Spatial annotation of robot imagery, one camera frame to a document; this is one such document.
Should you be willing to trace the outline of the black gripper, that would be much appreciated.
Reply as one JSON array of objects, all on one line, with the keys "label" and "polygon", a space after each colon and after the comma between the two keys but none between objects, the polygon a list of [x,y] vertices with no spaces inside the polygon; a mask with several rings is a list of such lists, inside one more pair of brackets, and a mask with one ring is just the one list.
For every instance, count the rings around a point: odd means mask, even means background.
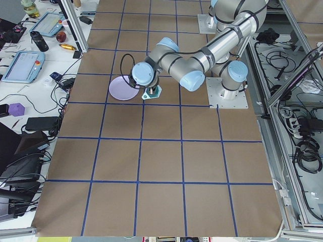
[{"label": "black gripper", "polygon": [[153,92],[156,92],[158,84],[159,84],[159,77],[155,77],[154,80],[145,89],[147,94],[152,95]]}]

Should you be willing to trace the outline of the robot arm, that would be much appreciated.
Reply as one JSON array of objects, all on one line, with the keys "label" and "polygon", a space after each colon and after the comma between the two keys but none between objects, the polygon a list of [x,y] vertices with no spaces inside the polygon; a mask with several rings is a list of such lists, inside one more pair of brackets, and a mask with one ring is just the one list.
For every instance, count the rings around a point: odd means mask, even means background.
[{"label": "robot arm", "polygon": [[158,88],[158,74],[167,72],[188,91],[196,91],[205,80],[205,73],[220,67],[217,72],[226,83],[238,83],[237,75],[228,67],[230,51],[253,35],[264,23],[267,1],[211,1],[209,17],[218,31],[205,46],[188,53],[180,52],[177,44],[164,37],[146,56],[135,64],[129,84],[135,88]]}]

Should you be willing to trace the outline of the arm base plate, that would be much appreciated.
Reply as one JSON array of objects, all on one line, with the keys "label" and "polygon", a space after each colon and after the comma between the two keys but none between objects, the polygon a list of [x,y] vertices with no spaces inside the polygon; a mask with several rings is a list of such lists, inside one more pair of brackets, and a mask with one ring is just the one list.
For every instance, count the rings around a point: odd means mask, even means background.
[{"label": "arm base plate", "polygon": [[236,91],[229,91],[222,86],[222,78],[206,78],[209,108],[248,109],[248,102],[243,85]]},{"label": "arm base plate", "polygon": [[217,30],[217,19],[209,14],[198,14],[198,26],[200,34],[215,34]]}]

